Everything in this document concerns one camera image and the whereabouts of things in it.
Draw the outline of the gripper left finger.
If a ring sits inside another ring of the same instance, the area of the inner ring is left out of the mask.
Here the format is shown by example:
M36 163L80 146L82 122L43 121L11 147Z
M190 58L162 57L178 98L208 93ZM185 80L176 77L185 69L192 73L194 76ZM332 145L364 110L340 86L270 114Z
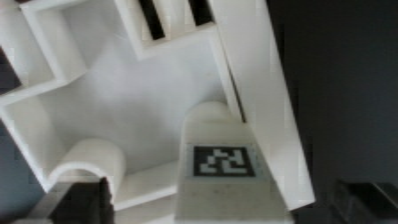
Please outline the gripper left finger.
M109 181L59 183L16 224L114 224Z

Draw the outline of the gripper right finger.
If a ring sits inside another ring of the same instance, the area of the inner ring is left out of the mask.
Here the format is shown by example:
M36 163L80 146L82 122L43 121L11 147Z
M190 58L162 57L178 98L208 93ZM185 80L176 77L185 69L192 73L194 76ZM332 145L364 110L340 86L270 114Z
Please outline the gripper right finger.
M391 183L336 182L331 224L398 224L398 187Z

